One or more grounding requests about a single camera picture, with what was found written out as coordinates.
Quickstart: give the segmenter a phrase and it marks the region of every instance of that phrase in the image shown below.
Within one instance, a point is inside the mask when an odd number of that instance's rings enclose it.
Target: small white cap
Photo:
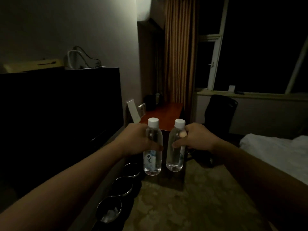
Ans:
[[[174,126],[178,129],[184,129],[186,122],[183,119],[176,119]]]
[[[158,118],[149,118],[148,119],[148,126],[151,128],[159,128],[159,119]]]

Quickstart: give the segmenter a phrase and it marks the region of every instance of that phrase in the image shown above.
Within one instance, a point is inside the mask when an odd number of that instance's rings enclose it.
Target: forearm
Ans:
[[[257,205],[262,203],[265,212],[272,209],[285,216],[279,222],[291,224],[292,219],[301,221],[308,216],[308,186],[304,183],[224,140],[214,146],[213,153],[223,159]]]
[[[57,174],[0,214],[1,230],[63,228],[63,221],[74,220],[121,157],[120,146],[111,143]]]

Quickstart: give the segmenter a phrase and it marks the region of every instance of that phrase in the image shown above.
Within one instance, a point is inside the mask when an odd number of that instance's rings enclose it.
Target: black television screen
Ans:
[[[124,124],[118,68],[6,74],[1,81],[2,170],[20,197]]]

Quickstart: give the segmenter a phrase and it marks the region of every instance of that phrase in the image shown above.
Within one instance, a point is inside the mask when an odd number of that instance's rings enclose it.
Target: cable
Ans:
[[[76,49],[76,48],[80,48],[80,49],[83,51],[83,53],[86,54],[86,56],[87,56],[88,58],[99,61],[99,65],[98,65],[98,66],[102,66],[101,60],[99,60],[98,58],[91,58],[91,57],[83,50],[83,48],[80,47],[80,46],[78,46],[78,45],[75,45],[73,49]]]
[[[71,60],[70,60],[70,53],[71,53],[71,52],[77,52],[77,53],[82,57],[84,63],[87,65],[87,67],[88,67],[88,68],[91,68],[91,67],[88,65],[87,61],[84,59],[82,53],[81,53],[80,51],[78,51],[78,50],[70,50],[70,51],[67,52],[67,62],[68,62],[68,65],[69,65],[70,68],[73,69],[73,66],[71,65]]]

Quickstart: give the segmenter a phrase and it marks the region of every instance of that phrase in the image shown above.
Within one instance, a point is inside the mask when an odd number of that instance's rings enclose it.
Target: bottle bottom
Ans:
[[[166,167],[172,172],[179,172],[183,168],[183,166],[178,166],[170,163],[166,163]]]
[[[144,170],[144,172],[145,172],[147,175],[155,176],[155,175],[157,175],[157,174],[160,173],[161,168],[159,168],[159,169],[157,169],[157,170],[148,170],[148,169],[144,168],[143,170]]]

